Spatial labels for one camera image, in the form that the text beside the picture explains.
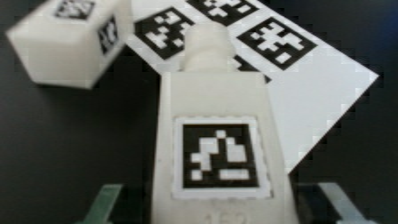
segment square marker pattern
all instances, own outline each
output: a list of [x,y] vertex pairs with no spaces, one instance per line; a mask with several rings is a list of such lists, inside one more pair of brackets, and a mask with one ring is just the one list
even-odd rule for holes
[[237,39],[282,70],[316,47],[316,44],[275,18],[268,18],[237,36]]
[[188,0],[186,2],[205,17],[225,26],[257,11],[245,0]]
[[257,187],[246,124],[182,126],[182,187]]
[[97,38],[102,54],[106,54],[118,42],[115,17],[111,16],[97,30]]
[[134,23],[134,35],[163,60],[182,51],[182,37],[191,25],[172,7]]
[[88,0],[62,0],[54,17],[65,19],[86,20],[95,3]]

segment white base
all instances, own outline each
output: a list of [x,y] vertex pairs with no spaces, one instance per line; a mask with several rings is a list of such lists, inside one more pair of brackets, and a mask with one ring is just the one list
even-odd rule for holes
[[[255,154],[255,165],[264,167],[266,174],[259,176],[268,180],[269,195],[245,195],[236,189],[227,195],[230,188],[197,188],[184,197],[189,189],[177,182],[182,162],[175,151],[181,122],[202,121],[207,124],[209,120],[221,118],[245,123],[246,117],[257,124],[252,142],[259,144],[262,155]],[[218,195],[205,194],[205,191],[218,192]],[[261,73],[172,73],[161,76],[150,223],[298,223]]]

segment table surface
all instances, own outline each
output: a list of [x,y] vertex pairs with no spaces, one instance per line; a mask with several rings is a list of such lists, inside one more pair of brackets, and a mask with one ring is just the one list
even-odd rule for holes
[[[99,187],[149,188],[159,77],[126,48],[92,91],[35,86],[3,31],[42,0],[0,5],[0,223],[81,220]],[[367,218],[398,221],[398,2],[268,0],[380,74],[293,172],[337,182]]]

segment white block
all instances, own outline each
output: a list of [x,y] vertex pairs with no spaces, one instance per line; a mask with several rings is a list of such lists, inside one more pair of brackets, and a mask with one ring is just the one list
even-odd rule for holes
[[6,31],[38,84],[90,88],[133,32],[129,0],[51,0]]
[[159,95],[150,224],[296,224],[262,74],[163,74]]

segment white object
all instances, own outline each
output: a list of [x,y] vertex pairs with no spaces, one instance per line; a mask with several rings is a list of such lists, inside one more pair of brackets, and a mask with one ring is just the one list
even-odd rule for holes
[[234,47],[225,26],[214,22],[197,24],[184,35],[182,70],[186,72],[237,71],[232,57]]
[[129,0],[49,0],[6,31],[31,81],[90,88],[131,32]]
[[221,68],[161,76],[150,223],[296,224],[262,74]]

